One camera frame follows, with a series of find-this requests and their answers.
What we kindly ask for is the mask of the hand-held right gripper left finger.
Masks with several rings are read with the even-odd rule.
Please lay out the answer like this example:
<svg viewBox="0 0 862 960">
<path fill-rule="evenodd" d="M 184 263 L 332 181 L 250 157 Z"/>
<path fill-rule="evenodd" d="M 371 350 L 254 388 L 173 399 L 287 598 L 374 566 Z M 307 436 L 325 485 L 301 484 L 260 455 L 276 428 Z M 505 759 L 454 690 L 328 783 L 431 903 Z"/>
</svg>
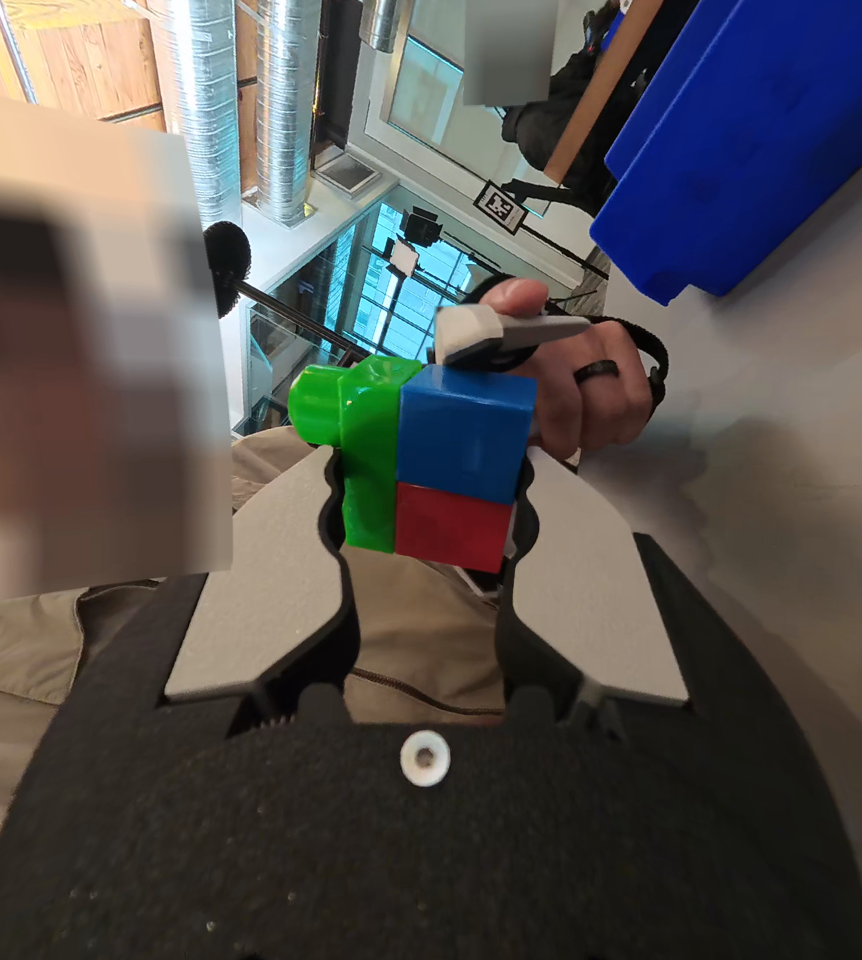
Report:
<svg viewBox="0 0 862 960">
<path fill-rule="evenodd" d="M 170 701 L 251 693 L 295 705 L 309 685 L 342 688 L 361 637 L 341 503 L 341 453 L 314 449 L 237 511 L 232 566 L 202 588 Z"/>
</svg>

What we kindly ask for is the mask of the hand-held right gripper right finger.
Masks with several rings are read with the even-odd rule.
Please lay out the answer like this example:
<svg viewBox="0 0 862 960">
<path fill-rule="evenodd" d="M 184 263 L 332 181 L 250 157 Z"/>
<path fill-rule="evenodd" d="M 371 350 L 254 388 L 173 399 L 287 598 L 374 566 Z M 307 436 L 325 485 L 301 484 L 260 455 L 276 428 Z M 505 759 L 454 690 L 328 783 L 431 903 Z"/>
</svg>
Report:
<svg viewBox="0 0 862 960">
<path fill-rule="evenodd" d="M 495 632 L 507 700 L 536 687 L 554 708 L 608 697 L 687 702 L 628 522 L 536 446 L 522 466 L 511 542 Z"/>
</svg>

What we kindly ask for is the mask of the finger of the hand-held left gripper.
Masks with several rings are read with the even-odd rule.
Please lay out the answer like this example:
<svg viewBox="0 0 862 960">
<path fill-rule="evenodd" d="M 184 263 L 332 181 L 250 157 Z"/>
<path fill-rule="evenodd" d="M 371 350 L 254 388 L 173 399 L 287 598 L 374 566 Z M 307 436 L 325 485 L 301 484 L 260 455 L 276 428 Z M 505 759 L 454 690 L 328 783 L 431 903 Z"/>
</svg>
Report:
<svg viewBox="0 0 862 960">
<path fill-rule="evenodd" d="M 544 343 L 578 336 L 589 319 L 541 312 L 517 318 L 488 305 L 440 310 L 435 323 L 433 363 L 455 370 L 514 370 Z"/>
</svg>

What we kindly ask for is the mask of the blue mega block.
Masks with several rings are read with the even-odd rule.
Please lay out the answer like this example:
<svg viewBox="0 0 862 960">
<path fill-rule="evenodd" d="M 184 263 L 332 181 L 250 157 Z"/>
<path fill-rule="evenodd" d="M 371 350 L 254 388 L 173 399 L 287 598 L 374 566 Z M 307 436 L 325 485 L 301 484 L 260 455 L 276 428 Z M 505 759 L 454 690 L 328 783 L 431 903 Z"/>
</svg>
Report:
<svg viewBox="0 0 862 960">
<path fill-rule="evenodd" d="M 397 481 L 511 505 L 536 393 L 533 378 L 425 366 L 400 390 Z"/>
</svg>

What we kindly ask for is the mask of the red mega block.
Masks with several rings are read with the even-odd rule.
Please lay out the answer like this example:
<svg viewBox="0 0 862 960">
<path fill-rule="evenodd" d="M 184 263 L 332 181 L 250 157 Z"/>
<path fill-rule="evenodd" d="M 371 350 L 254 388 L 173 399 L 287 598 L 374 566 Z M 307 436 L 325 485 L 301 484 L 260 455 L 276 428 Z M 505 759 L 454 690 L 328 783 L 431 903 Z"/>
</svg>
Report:
<svg viewBox="0 0 862 960">
<path fill-rule="evenodd" d="M 510 504 L 399 481 L 394 552 L 497 574 L 505 558 L 512 512 Z"/>
</svg>

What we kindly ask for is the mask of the green mega block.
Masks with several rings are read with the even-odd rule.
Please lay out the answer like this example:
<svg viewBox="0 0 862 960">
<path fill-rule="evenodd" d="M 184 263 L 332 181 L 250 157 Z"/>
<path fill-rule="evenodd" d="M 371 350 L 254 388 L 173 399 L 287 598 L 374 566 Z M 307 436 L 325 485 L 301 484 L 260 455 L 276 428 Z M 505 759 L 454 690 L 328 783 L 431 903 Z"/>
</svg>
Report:
<svg viewBox="0 0 862 960">
<path fill-rule="evenodd" d="M 422 368 L 370 355 L 353 367 L 306 366 L 293 381 L 288 412 L 298 436 L 341 451 L 350 546 L 394 552 L 400 395 Z"/>
</svg>

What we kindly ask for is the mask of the person's left hand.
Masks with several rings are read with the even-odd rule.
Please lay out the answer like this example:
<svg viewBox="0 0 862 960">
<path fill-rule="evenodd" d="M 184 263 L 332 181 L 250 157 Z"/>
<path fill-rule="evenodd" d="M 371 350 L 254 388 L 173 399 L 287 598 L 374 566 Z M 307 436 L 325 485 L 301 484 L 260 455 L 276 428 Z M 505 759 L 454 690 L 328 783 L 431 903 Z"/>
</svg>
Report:
<svg viewBox="0 0 862 960">
<path fill-rule="evenodd" d="M 653 409 L 641 354 L 618 323 L 545 342 L 512 376 L 536 383 L 530 443 L 558 461 L 637 439 Z"/>
</svg>

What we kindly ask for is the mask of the black and white marker sign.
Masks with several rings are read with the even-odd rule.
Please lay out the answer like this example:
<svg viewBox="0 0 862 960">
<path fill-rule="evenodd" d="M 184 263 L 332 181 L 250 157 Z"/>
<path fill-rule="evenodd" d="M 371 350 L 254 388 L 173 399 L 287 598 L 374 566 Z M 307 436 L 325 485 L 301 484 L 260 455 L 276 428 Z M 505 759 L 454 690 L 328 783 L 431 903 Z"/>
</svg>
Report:
<svg viewBox="0 0 862 960">
<path fill-rule="evenodd" d="M 482 214 L 486 220 L 497 225 L 510 236 L 515 236 L 521 230 L 531 213 L 490 179 L 484 181 L 472 205 L 474 210 Z"/>
</svg>

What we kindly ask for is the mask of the person's beige jacket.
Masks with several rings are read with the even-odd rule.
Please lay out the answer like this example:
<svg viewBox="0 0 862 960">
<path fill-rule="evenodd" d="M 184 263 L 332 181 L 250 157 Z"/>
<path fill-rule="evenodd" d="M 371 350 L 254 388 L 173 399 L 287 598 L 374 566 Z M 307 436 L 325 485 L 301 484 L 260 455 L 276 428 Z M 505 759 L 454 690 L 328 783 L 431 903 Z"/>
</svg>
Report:
<svg viewBox="0 0 862 960">
<path fill-rule="evenodd" d="M 495 600 L 454 567 L 343 546 L 362 646 L 345 701 L 359 722 L 484 723 L 504 707 Z M 0 602 L 0 830 L 57 708 L 152 596 L 155 580 Z"/>
</svg>

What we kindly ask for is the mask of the blue storage bin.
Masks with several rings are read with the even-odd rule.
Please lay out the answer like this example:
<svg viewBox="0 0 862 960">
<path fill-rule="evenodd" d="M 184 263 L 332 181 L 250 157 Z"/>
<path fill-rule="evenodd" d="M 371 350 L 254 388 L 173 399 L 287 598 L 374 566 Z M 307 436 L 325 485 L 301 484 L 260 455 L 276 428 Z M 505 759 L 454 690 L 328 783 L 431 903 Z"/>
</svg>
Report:
<svg viewBox="0 0 862 960">
<path fill-rule="evenodd" d="M 862 2 L 700 2 L 605 162 L 613 266 L 729 293 L 862 166 Z"/>
</svg>

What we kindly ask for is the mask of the wooden table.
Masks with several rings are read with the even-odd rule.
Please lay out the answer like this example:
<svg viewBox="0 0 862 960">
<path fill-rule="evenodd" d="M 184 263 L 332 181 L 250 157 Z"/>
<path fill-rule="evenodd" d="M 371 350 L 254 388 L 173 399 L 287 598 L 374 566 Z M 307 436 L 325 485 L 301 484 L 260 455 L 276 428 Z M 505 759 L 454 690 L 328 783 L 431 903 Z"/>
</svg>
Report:
<svg viewBox="0 0 862 960">
<path fill-rule="evenodd" d="M 661 1 L 631 2 L 544 168 L 543 173 L 553 184 L 563 183 L 662 4 Z"/>
</svg>

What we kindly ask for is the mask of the silver ventilation duct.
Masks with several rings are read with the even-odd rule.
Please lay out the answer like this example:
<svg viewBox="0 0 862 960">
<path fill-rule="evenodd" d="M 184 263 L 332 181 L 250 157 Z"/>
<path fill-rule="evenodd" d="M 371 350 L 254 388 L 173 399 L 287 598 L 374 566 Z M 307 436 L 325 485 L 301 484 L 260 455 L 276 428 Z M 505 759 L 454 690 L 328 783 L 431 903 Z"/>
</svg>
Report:
<svg viewBox="0 0 862 960">
<path fill-rule="evenodd" d="M 307 217 L 321 2 L 259 1 L 256 15 L 257 208 L 290 230 Z"/>
<path fill-rule="evenodd" d="M 242 219 L 233 1 L 149 2 L 168 132 L 183 137 L 204 228 Z"/>
</svg>

